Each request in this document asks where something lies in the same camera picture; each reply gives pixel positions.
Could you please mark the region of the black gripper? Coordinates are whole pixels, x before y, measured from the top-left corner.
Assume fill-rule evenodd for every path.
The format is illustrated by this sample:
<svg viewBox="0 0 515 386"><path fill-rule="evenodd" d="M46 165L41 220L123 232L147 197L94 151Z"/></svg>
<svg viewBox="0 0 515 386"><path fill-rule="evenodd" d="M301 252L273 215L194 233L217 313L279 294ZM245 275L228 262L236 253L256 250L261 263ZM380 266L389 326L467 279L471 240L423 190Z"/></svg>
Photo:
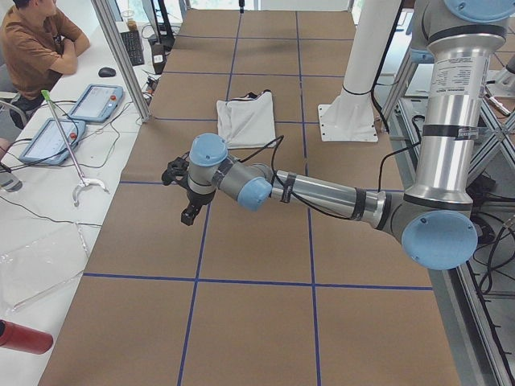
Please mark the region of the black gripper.
<svg viewBox="0 0 515 386"><path fill-rule="evenodd" d="M188 206L181 212L181 223L192 226L196 217L200 213L203 206L207 206L212 202L216 192L198 193L190 187L187 189Z"/></svg>

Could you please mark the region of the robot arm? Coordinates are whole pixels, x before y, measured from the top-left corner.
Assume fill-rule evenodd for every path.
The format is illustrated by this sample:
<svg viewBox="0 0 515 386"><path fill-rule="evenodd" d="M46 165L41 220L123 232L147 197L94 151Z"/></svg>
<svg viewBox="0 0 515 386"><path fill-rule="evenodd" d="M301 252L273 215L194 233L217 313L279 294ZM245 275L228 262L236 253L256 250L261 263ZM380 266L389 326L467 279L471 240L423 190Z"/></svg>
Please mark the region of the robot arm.
<svg viewBox="0 0 515 386"><path fill-rule="evenodd" d="M296 202L338 220L360 221L391 235L416 263L434 270L453 269L476 251L466 192L480 108L492 54L504 45L511 1L417 1L412 17L408 60L428 58L431 81L415 179L403 191L387 191L372 182L372 148L378 143L373 122L374 87L393 39L402 4L365 3L340 93L319 105L316 133L321 138L324 177L298 175L273 163L255 163L257 155L276 151L281 138L262 134L264 114L252 123L241 115L232 123L253 137L233 144L232 135L197 136L180 158L178 184L188 205L181 220L193 224L217 192L250 211L268 199Z"/></svg>

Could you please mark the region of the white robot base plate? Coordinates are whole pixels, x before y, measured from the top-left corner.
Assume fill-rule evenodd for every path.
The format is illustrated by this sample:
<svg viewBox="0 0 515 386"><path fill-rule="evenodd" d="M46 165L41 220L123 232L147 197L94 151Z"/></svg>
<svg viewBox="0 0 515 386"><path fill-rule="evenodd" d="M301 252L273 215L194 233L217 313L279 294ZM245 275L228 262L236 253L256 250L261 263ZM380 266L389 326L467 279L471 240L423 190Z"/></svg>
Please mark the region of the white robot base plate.
<svg viewBox="0 0 515 386"><path fill-rule="evenodd" d="M378 141L373 88L400 12L401 1L363 2L340 95L331 104L318 106L319 129L324 142Z"/></svg>

